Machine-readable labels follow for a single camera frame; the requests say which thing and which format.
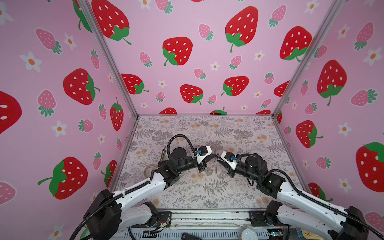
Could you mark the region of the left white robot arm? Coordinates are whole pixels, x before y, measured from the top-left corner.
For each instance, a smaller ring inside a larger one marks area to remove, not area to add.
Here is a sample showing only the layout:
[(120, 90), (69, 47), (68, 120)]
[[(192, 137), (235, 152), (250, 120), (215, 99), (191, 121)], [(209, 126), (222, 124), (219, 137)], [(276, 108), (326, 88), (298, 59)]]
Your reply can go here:
[(158, 168), (149, 178), (120, 191), (101, 191), (84, 215), (82, 227), (88, 229), (85, 240), (109, 240), (118, 230), (134, 225), (153, 225), (159, 212), (146, 202), (140, 207), (135, 205), (142, 200), (166, 190), (174, 185), (180, 174), (191, 169), (203, 172), (210, 160), (217, 158), (209, 146), (197, 149), (196, 154), (187, 156), (184, 148), (176, 148), (158, 162)]

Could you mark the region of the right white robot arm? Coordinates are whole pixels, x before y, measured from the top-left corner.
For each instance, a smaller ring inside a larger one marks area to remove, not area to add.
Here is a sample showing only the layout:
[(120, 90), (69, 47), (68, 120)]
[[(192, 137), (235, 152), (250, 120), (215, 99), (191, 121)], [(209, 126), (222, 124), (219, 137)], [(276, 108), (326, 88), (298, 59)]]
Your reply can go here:
[(276, 218), (327, 240), (366, 240), (369, 227), (360, 210), (345, 209), (299, 190), (287, 173), (268, 170), (267, 163), (256, 154), (223, 153), (230, 174), (245, 177), (267, 196), (282, 201), (273, 208)]

